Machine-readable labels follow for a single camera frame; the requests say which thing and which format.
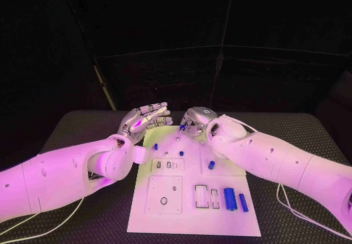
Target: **round hole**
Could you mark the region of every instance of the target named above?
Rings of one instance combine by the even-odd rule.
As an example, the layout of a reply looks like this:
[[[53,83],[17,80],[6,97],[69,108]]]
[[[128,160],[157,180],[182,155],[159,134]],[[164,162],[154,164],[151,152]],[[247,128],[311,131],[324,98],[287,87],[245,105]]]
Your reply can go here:
[[[161,203],[163,205],[167,203],[167,198],[166,198],[166,197],[161,198],[160,203]]]

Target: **white robotic hand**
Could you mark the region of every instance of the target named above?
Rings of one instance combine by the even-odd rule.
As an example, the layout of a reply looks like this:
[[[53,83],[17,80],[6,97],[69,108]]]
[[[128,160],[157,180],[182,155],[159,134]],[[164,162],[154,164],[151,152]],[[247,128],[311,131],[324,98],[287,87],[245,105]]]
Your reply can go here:
[[[352,167],[310,154],[236,119],[225,115],[218,117],[203,107],[187,110],[182,124],[189,135],[199,136],[205,130],[218,157],[229,159],[260,178],[310,196],[333,213],[352,235]]]
[[[0,222],[63,207],[124,179],[133,163],[144,162],[147,149],[134,144],[146,129],[172,124],[160,117],[170,114],[166,105],[134,109],[107,139],[46,152],[0,172]]]
[[[172,125],[172,118],[163,117],[170,114],[167,103],[157,103],[134,108],[124,116],[117,134],[127,137],[135,144],[146,135],[146,129]]]

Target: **blue battery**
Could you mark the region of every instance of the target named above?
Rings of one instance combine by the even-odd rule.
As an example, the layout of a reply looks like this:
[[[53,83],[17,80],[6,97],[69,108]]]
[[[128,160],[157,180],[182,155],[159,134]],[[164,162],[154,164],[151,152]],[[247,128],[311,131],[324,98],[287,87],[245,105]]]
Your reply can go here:
[[[213,167],[215,167],[215,161],[210,161],[208,165],[208,169],[213,169]]]
[[[248,207],[247,207],[247,202],[245,202],[245,198],[244,198],[244,194],[239,194],[239,200],[241,200],[241,205],[244,208],[244,212],[248,212]]]
[[[235,197],[234,188],[225,188],[223,195],[225,195],[226,210],[229,211],[236,210],[236,197]]]

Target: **purple light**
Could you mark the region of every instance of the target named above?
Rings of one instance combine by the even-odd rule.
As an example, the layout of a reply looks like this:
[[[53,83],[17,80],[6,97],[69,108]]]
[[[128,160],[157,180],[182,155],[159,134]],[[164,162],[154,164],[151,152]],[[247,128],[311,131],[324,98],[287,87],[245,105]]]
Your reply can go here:
[[[141,124],[141,120],[134,124],[134,127],[137,127]]]

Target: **gray mat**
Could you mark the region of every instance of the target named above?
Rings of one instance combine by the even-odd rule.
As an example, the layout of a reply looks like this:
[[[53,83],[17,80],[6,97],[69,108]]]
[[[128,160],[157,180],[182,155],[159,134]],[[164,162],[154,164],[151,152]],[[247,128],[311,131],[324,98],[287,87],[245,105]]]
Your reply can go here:
[[[68,113],[40,153],[107,138],[115,133],[125,113],[125,111],[73,111]],[[183,114],[185,112],[180,111],[172,112],[174,125],[180,124]],[[225,114],[310,153],[349,165],[320,122],[311,115],[235,112]],[[277,202],[277,184],[249,173],[247,179],[261,237],[127,233],[137,170],[138,166],[134,164],[125,179],[84,199],[75,215],[56,231],[20,243],[350,243],[298,219]],[[316,201],[288,188],[287,194],[293,207],[303,214],[346,234],[335,217]],[[27,223],[6,233],[0,240],[27,237],[49,231],[69,216],[76,204],[78,202],[58,210],[40,213]],[[0,232],[26,218],[19,217],[0,224]]]

